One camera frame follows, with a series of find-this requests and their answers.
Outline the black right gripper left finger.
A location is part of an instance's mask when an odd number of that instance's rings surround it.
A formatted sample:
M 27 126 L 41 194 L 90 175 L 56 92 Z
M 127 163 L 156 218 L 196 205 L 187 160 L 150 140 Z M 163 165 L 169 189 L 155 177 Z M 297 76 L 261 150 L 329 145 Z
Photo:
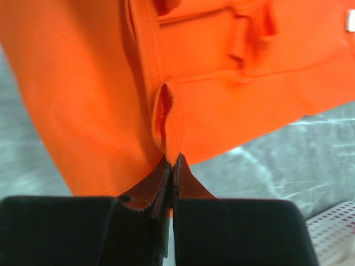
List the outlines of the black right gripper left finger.
M 170 218 L 171 166 L 163 156 L 155 168 L 140 182 L 117 197 L 121 221 L 144 218 L 168 221 Z

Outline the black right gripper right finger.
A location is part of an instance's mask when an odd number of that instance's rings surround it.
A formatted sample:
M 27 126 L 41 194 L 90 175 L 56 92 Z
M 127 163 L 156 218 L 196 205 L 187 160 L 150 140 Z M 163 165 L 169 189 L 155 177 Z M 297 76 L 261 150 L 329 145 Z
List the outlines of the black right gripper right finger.
M 180 154 L 173 173 L 173 207 L 197 208 L 216 197 L 192 174 L 186 157 Z

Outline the orange t shirt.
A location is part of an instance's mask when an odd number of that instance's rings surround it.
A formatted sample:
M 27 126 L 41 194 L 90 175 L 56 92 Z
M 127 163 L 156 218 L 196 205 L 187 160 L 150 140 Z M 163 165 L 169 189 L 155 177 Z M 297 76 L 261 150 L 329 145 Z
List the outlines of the orange t shirt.
M 76 196 L 354 100 L 353 1 L 2 1 L 1 45 Z

